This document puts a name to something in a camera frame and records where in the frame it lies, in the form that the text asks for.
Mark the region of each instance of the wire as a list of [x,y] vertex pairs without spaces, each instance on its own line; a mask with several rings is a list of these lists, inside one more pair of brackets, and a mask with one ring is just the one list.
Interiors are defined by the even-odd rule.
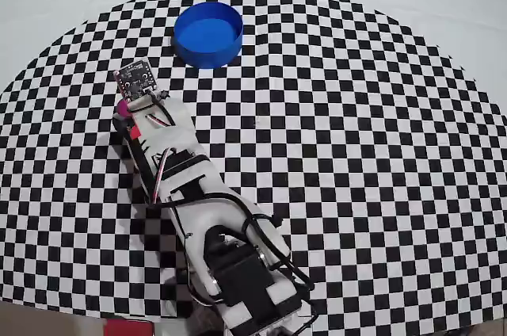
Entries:
[[[174,203],[174,201],[171,200],[171,198],[169,198],[169,202],[167,204],[172,204]],[[206,300],[197,290],[196,288],[193,286],[192,284],[192,281],[190,280],[190,262],[189,262],[189,256],[187,255],[187,248],[186,248],[186,243],[187,243],[187,237],[190,236],[189,233],[186,233],[185,230],[183,229],[183,224],[181,223],[181,219],[180,219],[180,215],[179,213],[177,212],[177,208],[175,205],[170,205],[169,206],[170,210],[172,211],[172,213],[174,214],[174,217],[176,218],[176,223],[178,225],[178,227],[180,228],[180,231],[181,231],[181,234],[183,235],[183,257],[185,258],[185,263],[187,265],[187,288],[189,289],[189,294],[190,296],[199,304],[205,306],[205,307],[213,307],[214,305],[216,304],[220,304],[223,302],[223,299],[218,299],[218,300],[215,300],[215,301],[209,301],[209,300]]]
[[157,117],[156,117],[156,116],[154,116],[153,114],[148,114],[148,115],[146,116],[146,118],[147,118],[148,120],[151,120],[152,122],[155,122],[155,123],[156,123],[157,125],[159,125],[159,126],[163,126],[164,128],[166,128],[166,127],[170,126],[169,124],[167,124],[167,123],[166,123],[166,122],[164,122],[163,120],[161,120],[161,119],[157,118]]
[[162,181],[162,175],[164,174],[164,166],[166,165],[166,160],[168,156],[169,156],[169,148],[166,148],[162,153],[162,157],[160,158],[160,164],[158,165],[157,178],[155,180],[155,187],[153,188],[153,197],[151,200],[153,204],[157,202],[158,188],[160,187],[160,182]]
[[138,113],[138,112],[142,112],[143,110],[152,108],[154,106],[155,106],[155,104],[149,104],[148,106],[144,106],[143,108],[140,108],[140,109],[129,109],[128,112],[129,113]]
[[275,245],[273,245],[273,243],[269,240],[269,238],[267,237],[267,235],[264,233],[264,231],[262,230],[262,228],[259,226],[259,224],[257,222],[258,218],[262,218],[262,219],[265,219],[265,220],[270,220],[270,221],[273,222],[273,218],[269,217],[267,215],[256,216],[256,215],[261,215],[261,214],[253,214],[248,209],[248,207],[246,207],[245,203],[243,203],[243,201],[239,197],[234,196],[234,195],[232,195],[230,193],[205,193],[204,196],[202,198],[200,198],[200,199],[181,199],[181,200],[171,200],[170,199],[170,201],[167,202],[167,203],[156,204],[156,205],[154,205],[152,207],[152,208],[170,208],[172,210],[175,218],[176,218],[177,225],[179,226],[179,228],[181,230],[181,233],[183,234],[183,237],[184,237],[184,240],[183,240],[183,248],[184,248],[183,255],[185,256],[185,262],[186,262],[187,270],[188,270],[187,286],[189,288],[190,296],[197,303],[202,304],[205,307],[212,307],[215,304],[223,302],[222,299],[221,300],[217,300],[216,302],[209,302],[209,301],[205,300],[200,294],[198,294],[198,292],[195,290],[195,288],[191,285],[191,281],[190,281],[190,264],[189,264],[188,256],[186,254],[186,238],[187,238],[188,235],[183,230],[183,226],[181,224],[181,219],[180,219],[180,216],[179,216],[179,214],[177,212],[177,206],[178,205],[184,205],[184,204],[191,204],[192,202],[196,202],[196,201],[199,201],[199,200],[216,199],[216,198],[221,198],[221,199],[229,200],[229,201],[232,201],[235,204],[237,204],[237,206],[240,207],[240,209],[245,213],[245,216],[246,216],[246,220],[245,220],[245,223],[242,226],[242,230],[244,229],[244,232],[245,232],[246,229],[248,228],[248,226],[251,224],[254,227],[254,230],[257,232],[257,234],[261,238],[261,240],[264,242],[264,244],[279,258],[279,260],[284,265],[286,265],[288,267],[288,269],[290,270],[291,273],[294,273],[299,279],[301,279],[301,281],[304,282],[304,284],[300,284],[300,283],[298,283],[298,282],[295,281],[295,279],[292,277],[292,275],[288,276],[288,278],[294,284],[294,286],[296,288],[296,291],[301,295],[301,297],[303,298],[303,300],[310,305],[310,309],[311,309],[312,317],[310,318],[310,320],[308,320],[306,323],[304,323],[293,334],[293,336],[297,336],[297,335],[302,334],[318,318],[318,312],[316,311],[314,304],[310,300],[310,291],[314,289],[314,283],[310,280],[310,278],[303,271],[301,271],[298,267],[294,266],[292,264],[292,261],[288,257],[284,256],[283,253],[278,248],[276,248]]
[[[239,208],[243,211],[243,213],[245,214],[245,216],[246,216],[247,219],[249,217],[253,216],[253,213],[248,209],[248,207],[246,207],[245,203],[243,203],[243,201],[239,197],[234,196],[234,195],[232,195],[230,193],[221,193],[221,192],[205,193],[204,196],[202,196],[199,199],[194,199],[194,198],[192,198],[192,199],[181,199],[181,200],[173,201],[171,204],[169,204],[169,203],[156,204],[156,207],[157,208],[168,208],[168,207],[170,207],[172,205],[178,206],[178,205],[190,204],[190,203],[193,203],[195,201],[207,200],[207,199],[224,199],[224,200],[232,201],[237,206],[239,206]],[[309,291],[313,290],[315,288],[315,285],[310,280],[309,276],[307,276],[303,271],[301,271],[300,268],[298,268],[297,266],[294,266],[292,264],[292,261],[290,260],[290,258],[287,257],[287,256],[285,256],[271,242],[271,240],[269,239],[269,237],[262,230],[262,228],[259,225],[257,219],[253,218],[252,220],[250,220],[250,222],[251,222],[251,226],[253,226],[253,229],[255,230],[255,232],[257,233],[257,235],[261,239],[261,241],[280,260],[280,262],[282,263],[282,265],[287,266],[288,269],[291,270],[291,272],[293,272],[301,281],[303,281],[305,283],[305,285],[307,286],[307,288],[308,288]]]
[[308,320],[306,323],[304,323],[296,332],[294,332],[292,334],[292,336],[297,336],[298,334],[302,334],[307,328],[310,328],[310,326],[313,323],[315,323],[315,321],[318,318],[317,310],[315,310],[315,306],[313,305],[313,303],[311,302],[311,300],[308,300],[306,298],[303,298],[303,300],[305,302],[307,302],[308,304],[310,304],[310,309],[311,309],[312,316],[311,316],[310,320]]
[[151,90],[148,90],[148,94],[150,94],[151,102],[153,102],[154,105],[157,105],[158,108],[162,110],[162,113],[164,113],[164,115],[166,116],[167,120],[169,121],[169,124],[171,126],[174,126],[175,123],[172,116],[169,114],[166,107],[160,102],[160,99],[157,96],[155,96],[155,94]]

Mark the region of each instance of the circuit board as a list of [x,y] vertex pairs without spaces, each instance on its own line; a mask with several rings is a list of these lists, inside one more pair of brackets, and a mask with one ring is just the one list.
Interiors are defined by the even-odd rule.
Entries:
[[144,59],[128,64],[116,71],[114,76],[126,102],[135,101],[147,95],[148,91],[157,89],[150,64]]

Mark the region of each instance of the checkerboard pattern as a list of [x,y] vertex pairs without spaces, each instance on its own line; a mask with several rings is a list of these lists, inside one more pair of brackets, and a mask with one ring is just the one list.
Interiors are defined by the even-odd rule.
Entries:
[[[243,17],[241,54],[197,70],[177,16]],[[112,71],[147,57],[226,184],[286,220],[316,282],[314,334],[427,334],[504,315],[507,136],[497,105],[408,27],[349,0],[146,0],[46,48],[0,96],[0,293],[91,316],[187,315],[165,213],[113,131]]]

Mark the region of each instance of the blue container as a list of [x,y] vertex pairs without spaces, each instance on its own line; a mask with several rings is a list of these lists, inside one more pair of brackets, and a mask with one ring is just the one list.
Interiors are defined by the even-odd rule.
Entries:
[[176,54],[196,68],[219,68],[229,63],[241,50],[242,38],[241,15],[220,2],[189,7],[174,25]]

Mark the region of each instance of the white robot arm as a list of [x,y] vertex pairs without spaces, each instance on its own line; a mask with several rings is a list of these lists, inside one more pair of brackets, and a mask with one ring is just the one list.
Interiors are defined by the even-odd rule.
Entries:
[[185,105],[156,89],[147,62],[126,68],[115,77],[129,102],[113,123],[127,140],[151,209],[170,211],[188,269],[206,290],[201,295],[189,278],[191,294],[213,306],[234,336],[279,325],[301,308],[301,300],[309,302],[313,289],[276,230],[281,219],[223,183],[197,141]]

